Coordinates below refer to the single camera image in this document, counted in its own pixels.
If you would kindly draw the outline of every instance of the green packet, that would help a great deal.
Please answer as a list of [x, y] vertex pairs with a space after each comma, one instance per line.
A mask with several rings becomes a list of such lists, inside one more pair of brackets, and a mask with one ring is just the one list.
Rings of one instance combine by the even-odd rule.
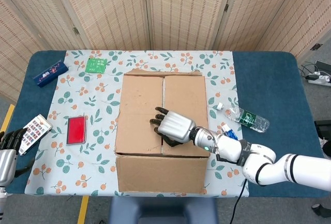
[[89, 58], [86, 64], [85, 72], [104, 73], [106, 70], [107, 59]]

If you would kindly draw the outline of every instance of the cardboard box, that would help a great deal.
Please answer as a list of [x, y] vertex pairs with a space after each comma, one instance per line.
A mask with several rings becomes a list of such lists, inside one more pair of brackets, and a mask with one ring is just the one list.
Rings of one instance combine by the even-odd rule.
[[193, 142], [163, 142], [149, 123], [162, 106], [208, 127], [204, 77], [141, 70], [124, 75], [115, 144], [119, 191], [201, 193], [209, 152]]

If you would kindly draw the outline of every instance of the power strip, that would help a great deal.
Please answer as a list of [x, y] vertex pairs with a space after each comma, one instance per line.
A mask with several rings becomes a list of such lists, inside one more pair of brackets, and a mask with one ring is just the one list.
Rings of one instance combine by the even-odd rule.
[[321, 76], [318, 71], [314, 72], [314, 74], [308, 74], [306, 76], [306, 79], [308, 80], [309, 83], [331, 86], [331, 77]]

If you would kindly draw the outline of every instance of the bottle cap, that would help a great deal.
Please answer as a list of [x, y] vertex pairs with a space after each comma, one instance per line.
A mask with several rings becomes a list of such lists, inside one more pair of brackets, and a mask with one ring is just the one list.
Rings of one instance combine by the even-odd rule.
[[217, 104], [216, 109], [217, 109], [217, 110], [221, 110], [222, 108], [223, 108], [223, 103], [222, 103], [222, 102], [219, 102], [219, 103]]
[[231, 130], [231, 128], [227, 125], [227, 124], [224, 124], [223, 126], [222, 126], [222, 131], [223, 132], [228, 132], [228, 131], [230, 131]]

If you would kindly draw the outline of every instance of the folding screen panel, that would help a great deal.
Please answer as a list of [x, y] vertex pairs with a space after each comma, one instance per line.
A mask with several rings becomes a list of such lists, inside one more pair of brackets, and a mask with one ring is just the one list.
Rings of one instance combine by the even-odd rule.
[[227, 0], [147, 0], [154, 50], [212, 48]]
[[93, 49], [150, 49], [146, 0], [68, 0]]
[[6, 0], [0, 0], [0, 94], [17, 101], [31, 55], [44, 47]]
[[229, 0], [215, 50], [255, 50], [284, 0]]
[[54, 50], [83, 48], [59, 0], [12, 0]]
[[299, 57], [331, 29], [331, 0], [286, 0], [258, 50], [287, 51]]

